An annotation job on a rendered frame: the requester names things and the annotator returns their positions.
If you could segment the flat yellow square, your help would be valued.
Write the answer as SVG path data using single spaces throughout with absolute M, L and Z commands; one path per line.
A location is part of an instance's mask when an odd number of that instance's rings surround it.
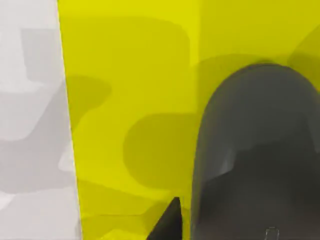
M 81 240 L 146 240 L 179 197 L 221 83 L 289 67 L 320 95 L 320 0 L 58 0 Z

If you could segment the dark grey rounded object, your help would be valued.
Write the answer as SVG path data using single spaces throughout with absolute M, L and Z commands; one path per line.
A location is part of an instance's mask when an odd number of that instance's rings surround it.
M 320 240 L 320 95 L 253 64 L 209 99 L 195 151 L 192 240 Z

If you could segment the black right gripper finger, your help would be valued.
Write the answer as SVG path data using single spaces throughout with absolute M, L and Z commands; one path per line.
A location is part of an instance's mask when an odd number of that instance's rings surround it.
M 179 197 L 174 197 L 146 240 L 182 240 L 182 209 Z

